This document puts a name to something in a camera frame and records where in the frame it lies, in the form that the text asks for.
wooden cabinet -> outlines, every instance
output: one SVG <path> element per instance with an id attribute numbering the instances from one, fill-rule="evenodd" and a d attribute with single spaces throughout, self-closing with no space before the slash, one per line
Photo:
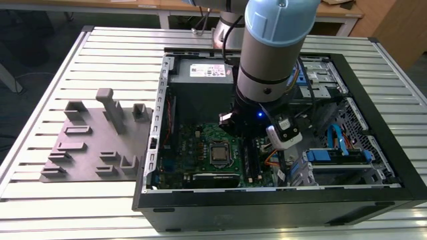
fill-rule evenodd
<path id="1" fill-rule="evenodd" d="M 376 37 L 402 69 L 427 51 L 427 0 L 356 0 L 364 12 L 351 37 Z"/>

green circuit board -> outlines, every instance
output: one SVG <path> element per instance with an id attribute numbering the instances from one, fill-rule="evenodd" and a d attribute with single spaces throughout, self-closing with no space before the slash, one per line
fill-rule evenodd
<path id="1" fill-rule="evenodd" d="M 269 169 L 261 172 L 261 179 L 248 182 L 244 178 L 244 163 L 240 158 L 240 139 L 229 136 L 217 123 L 187 124 L 179 126 L 176 154 L 165 155 L 160 161 L 163 182 L 180 182 L 188 173 L 239 174 L 241 188 L 272 186 L 272 173 Z M 211 164 L 211 147 L 216 144 L 228 146 L 229 164 Z M 256 140 L 256 145 L 265 144 L 265 139 Z M 173 183 L 171 188 L 180 188 Z"/>

white label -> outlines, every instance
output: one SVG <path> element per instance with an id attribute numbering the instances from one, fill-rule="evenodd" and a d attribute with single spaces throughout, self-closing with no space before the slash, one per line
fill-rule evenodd
<path id="1" fill-rule="evenodd" d="M 156 5 L 137 5 L 139 8 L 156 9 Z"/>
<path id="2" fill-rule="evenodd" d="M 284 119 L 283 121 L 280 121 L 279 126 L 280 126 L 281 130 L 287 130 L 291 127 L 289 120 Z"/>
<path id="3" fill-rule="evenodd" d="M 189 66 L 189 77 L 225 77 L 225 66 L 223 64 L 192 64 Z"/>
<path id="4" fill-rule="evenodd" d="M 314 73 L 314 72 L 310 72 L 310 73 L 308 73 L 308 78 L 310 78 L 310 79 L 318 79 L 318 74 Z"/>
<path id="5" fill-rule="evenodd" d="M 280 169 L 277 171 L 277 177 L 281 179 L 281 181 L 285 181 L 285 174 L 283 173 L 283 171 Z"/>

cpu socket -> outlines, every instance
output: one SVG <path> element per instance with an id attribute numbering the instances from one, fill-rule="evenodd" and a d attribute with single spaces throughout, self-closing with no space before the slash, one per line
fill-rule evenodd
<path id="1" fill-rule="evenodd" d="M 211 143 L 209 163 L 212 165 L 228 165 L 231 163 L 228 143 Z"/>

metal work table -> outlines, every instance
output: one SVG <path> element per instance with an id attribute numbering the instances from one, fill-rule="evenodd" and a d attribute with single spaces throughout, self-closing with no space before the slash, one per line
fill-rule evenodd
<path id="1" fill-rule="evenodd" d="M 427 204 L 354 226 L 157 233 L 131 210 L 135 182 L 41 183 L 68 100 L 95 101 L 112 88 L 123 107 L 155 106 L 163 48 L 211 47 L 211 33 L 187 30 L 85 28 L 61 64 L 0 167 L 0 239 L 426 239 Z M 366 38 L 308 36 L 304 52 L 339 53 L 427 181 L 427 100 L 386 53 Z"/>

